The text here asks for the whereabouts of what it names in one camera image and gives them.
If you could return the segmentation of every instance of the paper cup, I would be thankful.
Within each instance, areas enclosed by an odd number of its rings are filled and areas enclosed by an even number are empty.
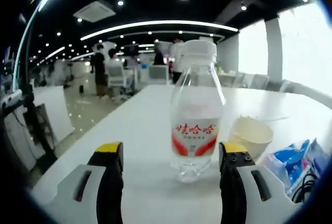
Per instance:
[[[267,124],[256,119],[241,117],[234,121],[228,141],[240,143],[247,148],[252,158],[257,158],[272,138],[273,131]]]

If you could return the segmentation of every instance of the bottle label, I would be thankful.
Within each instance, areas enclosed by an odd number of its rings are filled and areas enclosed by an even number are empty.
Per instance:
[[[172,126],[172,149],[186,157],[208,156],[214,151],[219,118],[187,119]]]

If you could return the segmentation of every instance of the plastic water bottle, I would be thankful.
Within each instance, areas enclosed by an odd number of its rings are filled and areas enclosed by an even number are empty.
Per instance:
[[[204,40],[184,43],[182,75],[172,95],[173,165],[178,179],[196,181],[211,160],[225,98],[214,69],[216,45]]]

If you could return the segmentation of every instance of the floor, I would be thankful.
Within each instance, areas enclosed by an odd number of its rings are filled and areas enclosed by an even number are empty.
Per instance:
[[[84,93],[79,93],[79,87],[84,87]],[[109,96],[96,96],[94,74],[85,73],[72,81],[70,87],[64,89],[67,110],[74,127],[74,132],[56,146],[55,154],[60,157],[86,132],[93,128],[119,104],[115,104]],[[42,176],[39,168],[30,172],[27,184],[32,188]]]

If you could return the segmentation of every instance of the tabletop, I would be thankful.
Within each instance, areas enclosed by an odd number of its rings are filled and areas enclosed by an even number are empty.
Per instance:
[[[174,86],[148,86],[78,140],[42,176],[32,190],[40,204],[57,194],[58,183],[76,166],[86,164],[104,143],[124,143],[124,223],[219,223],[222,217],[215,149],[202,179],[182,184],[171,168],[171,94]],[[265,121],[274,136],[266,154],[291,143],[313,139],[331,149],[332,110],[304,95],[255,89],[223,88],[225,112],[218,141],[226,141],[239,116]]]

